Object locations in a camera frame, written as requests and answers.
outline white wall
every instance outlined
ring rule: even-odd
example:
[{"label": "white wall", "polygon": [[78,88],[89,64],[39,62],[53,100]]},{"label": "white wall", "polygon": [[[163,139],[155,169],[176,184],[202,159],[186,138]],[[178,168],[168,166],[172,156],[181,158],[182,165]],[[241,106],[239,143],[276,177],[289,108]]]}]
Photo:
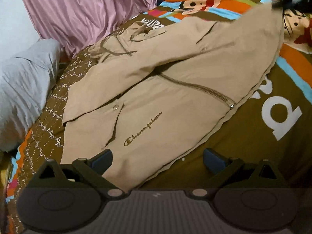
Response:
[{"label": "white wall", "polygon": [[0,0],[0,61],[40,39],[22,0]]}]

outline tan champion jacket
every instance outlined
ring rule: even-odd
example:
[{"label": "tan champion jacket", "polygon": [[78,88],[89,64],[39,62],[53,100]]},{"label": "tan champion jacket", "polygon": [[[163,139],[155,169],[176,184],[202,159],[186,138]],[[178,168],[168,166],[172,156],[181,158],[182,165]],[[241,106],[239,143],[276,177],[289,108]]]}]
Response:
[{"label": "tan champion jacket", "polygon": [[68,92],[61,163],[109,148],[103,176],[124,191],[168,169],[258,89],[283,34],[282,12],[263,4],[233,23],[186,17],[147,33],[136,22],[100,40],[99,64]]}]

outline black robotic device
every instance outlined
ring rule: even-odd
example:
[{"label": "black robotic device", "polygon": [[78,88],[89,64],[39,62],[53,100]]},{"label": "black robotic device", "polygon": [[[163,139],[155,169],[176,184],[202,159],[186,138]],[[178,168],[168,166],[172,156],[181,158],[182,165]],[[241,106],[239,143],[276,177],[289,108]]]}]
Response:
[{"label": "black robotic device", "polygon": [[129,193],[101,176],[112,161],[110,150],[68,165],[47,160],[17,202],[24,234],[292,233],[296,197],[267,159],[245,164],[205,149],[215,176],[204,187]]}]

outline triangular hole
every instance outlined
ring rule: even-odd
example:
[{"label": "triangular hole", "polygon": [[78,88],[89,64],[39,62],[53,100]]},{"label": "triangular hole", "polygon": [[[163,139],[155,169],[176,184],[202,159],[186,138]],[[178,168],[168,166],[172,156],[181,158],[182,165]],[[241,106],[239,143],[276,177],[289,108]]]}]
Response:
[{"label": "triangular hole", "polygon": [[54,171],[51,166],[47,166],[44,171],[41,173],[39,178],[54,178]]},{"label": "triangular hole", "polygon": [[269,179],[276,179],[276,175],[273,172],[272,168],[269,165],[263,166],[259,177],[262,178],[269,178]]}]

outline white pillow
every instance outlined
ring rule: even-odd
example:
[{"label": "white pillow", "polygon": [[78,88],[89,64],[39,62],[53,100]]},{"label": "white pillow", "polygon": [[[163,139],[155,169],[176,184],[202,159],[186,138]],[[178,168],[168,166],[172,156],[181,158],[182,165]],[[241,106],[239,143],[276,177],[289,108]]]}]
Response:
[{"label": "white pillow", "polygon": [[0,151],[17,148],[46,104],[56,83],[61,45],[40,40],[0,62]]}]

